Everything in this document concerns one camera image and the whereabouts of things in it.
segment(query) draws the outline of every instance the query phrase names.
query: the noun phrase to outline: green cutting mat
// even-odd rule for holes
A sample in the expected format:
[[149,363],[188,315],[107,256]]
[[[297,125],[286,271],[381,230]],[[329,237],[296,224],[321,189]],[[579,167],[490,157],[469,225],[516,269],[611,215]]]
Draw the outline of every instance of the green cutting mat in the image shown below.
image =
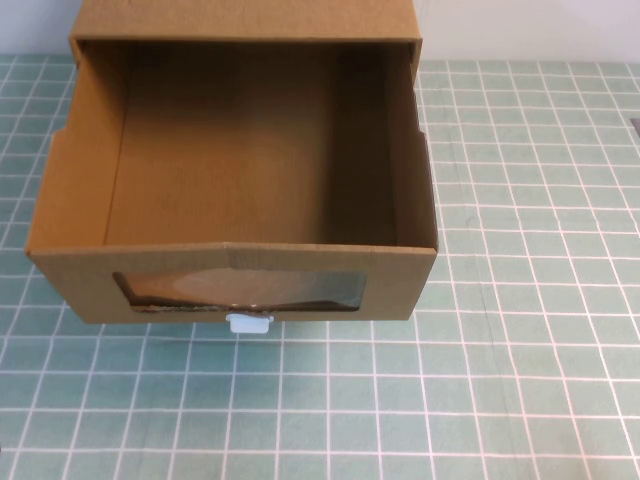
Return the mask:
[[0,479],[640,478],[640,65],[423,63],[414,317],[241,338],[86,326],[25,259],[73,82],[0,56]]

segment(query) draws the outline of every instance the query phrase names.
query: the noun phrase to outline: cardboard box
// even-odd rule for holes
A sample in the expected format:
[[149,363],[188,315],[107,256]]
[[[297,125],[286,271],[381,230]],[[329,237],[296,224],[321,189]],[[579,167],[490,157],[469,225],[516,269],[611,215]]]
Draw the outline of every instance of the cardboard box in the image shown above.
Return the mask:
[[88,323],[406,319],[438,236],[412,0],[85,0],[27,253]]

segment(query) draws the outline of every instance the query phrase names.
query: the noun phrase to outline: window cutout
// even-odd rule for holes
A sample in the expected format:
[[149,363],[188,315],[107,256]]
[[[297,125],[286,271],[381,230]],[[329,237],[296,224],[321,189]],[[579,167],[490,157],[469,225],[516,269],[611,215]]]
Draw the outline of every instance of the window cutout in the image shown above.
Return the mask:
[[113,274],[138,312],[354,312],[366,275],[217,268]]

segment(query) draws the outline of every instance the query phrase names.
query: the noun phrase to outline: cardboard edge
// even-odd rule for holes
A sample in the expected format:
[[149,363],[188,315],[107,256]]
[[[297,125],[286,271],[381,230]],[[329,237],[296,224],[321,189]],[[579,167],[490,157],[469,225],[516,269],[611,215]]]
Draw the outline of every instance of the cardboard edge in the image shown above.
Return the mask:
[[401,247],[401,246],[369,246],[369,245],[316,245],[316,244],[291,244],[291,243],[244,243],[244,242],[220,242],[220,243],[186,243],[168,245],[105,245],[102,247],[81,248],[38,248],[25,249],[29,258],[49,257],[59,255],[100,255],[113,253],[140,253],[140,252],[184,252],[211,250],[255,250],[269,251],[299,251],[299,252],[333,252],[333,253],[386,253],[400,256],[429,256],[435,255],[435,248]]

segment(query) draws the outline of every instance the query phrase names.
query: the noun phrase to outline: drawer pull tab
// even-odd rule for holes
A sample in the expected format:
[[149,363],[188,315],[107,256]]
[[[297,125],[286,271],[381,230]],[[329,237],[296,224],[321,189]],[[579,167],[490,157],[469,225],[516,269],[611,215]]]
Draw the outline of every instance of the drawer pull tab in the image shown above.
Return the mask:
[[273,316],[247,315],[244,313],[230,313],[227,322],[233,333],[267,333]]

